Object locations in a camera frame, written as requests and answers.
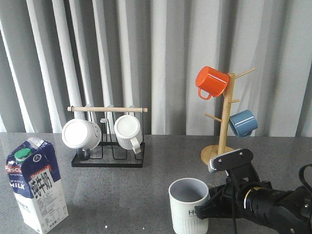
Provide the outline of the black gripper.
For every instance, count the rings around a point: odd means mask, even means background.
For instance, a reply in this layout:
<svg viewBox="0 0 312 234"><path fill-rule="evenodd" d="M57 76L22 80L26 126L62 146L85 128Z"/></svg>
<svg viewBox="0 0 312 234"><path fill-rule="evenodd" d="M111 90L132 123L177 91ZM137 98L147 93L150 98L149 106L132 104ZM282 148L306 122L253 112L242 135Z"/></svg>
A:
<svg viewBox="0 0 312 234"><path fill-rule="evenodd" d="M223 192L230 198L230 204L223 198ZM246 181L237 184L227 177L226 186L220 185L208 189L209 198L202 205L195 206L199 219L207 218L244 218L250 221L268 221L273 206L273 191L269 181Z"/></svg>

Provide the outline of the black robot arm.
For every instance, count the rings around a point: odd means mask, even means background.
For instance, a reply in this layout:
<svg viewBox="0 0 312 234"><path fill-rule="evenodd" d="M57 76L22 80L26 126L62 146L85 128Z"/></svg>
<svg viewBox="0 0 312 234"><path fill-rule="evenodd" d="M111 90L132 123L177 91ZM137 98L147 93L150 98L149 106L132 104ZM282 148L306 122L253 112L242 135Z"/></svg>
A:
<svg viewBox="0 0 312 234"><path fill-rule="evenodd" d="M211 198L195 207L199 219L238 218L269 227L280 234L310 234L312 232L312 187L304 174L311 165L300 168L302 183L293 191L272 188L269 181L260 181L251 164L227 169L226 184L214 187Z"/></svg>

